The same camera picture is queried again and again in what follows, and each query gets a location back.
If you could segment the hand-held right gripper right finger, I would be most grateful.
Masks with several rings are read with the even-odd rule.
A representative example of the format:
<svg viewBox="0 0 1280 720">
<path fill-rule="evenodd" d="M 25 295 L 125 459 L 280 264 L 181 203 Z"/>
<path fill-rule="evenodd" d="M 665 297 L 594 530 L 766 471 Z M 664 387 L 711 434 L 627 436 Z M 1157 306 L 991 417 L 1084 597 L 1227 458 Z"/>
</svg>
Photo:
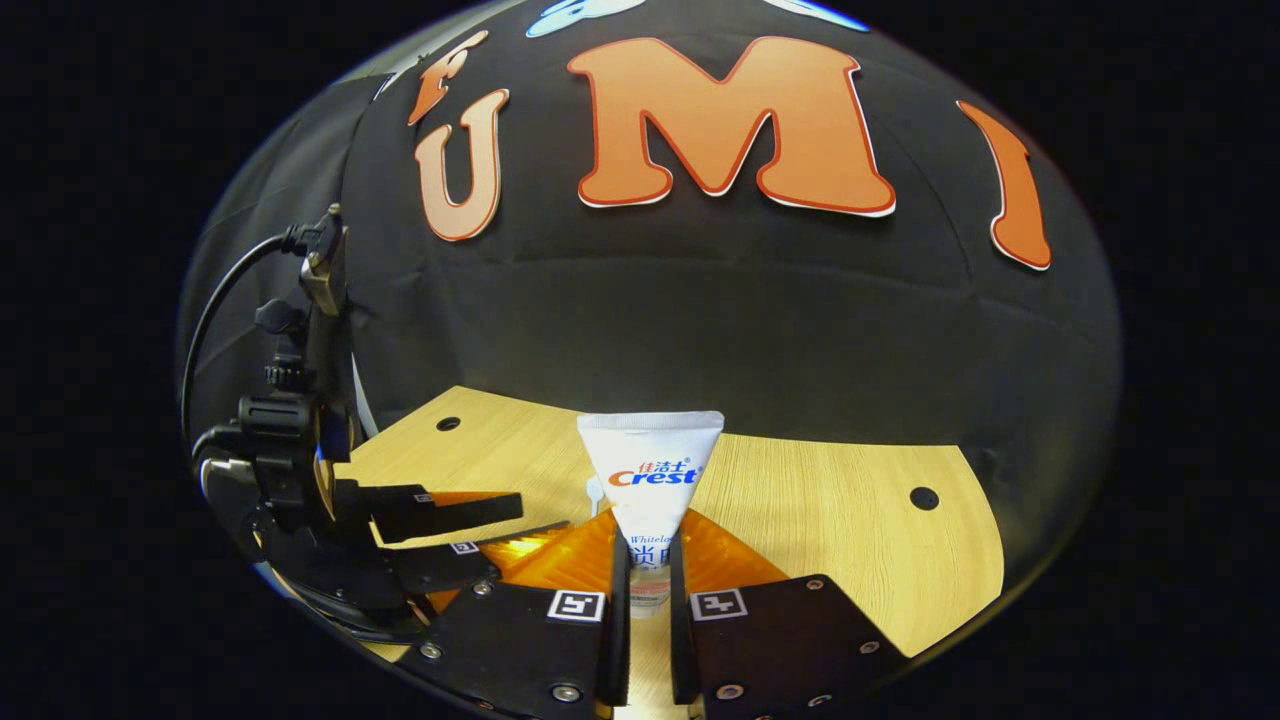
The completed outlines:
<svg viewBox="0 0 1280 720">
<path fill-rule="evenodd" d="M 694 510 L 672 552 L 673 697 L 694 719 L 850 719 L 909 669 L 831 577 L 787 577 Z"/>
</svg>

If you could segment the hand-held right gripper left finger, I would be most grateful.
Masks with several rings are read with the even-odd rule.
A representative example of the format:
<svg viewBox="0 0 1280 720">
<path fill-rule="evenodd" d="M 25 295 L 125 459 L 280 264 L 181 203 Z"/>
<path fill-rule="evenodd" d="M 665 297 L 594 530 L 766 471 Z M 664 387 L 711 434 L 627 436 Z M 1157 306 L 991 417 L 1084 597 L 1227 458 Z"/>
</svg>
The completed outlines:
<svg viewBox="0 0 1280 720">
<path fill-rule="evenodd" d="M 535 552 L 508 582 L 470 582 L 396 669 L 512 719 L 609 719 L 628 693 L 630 556 L 612 512 Z"/>
</svg>

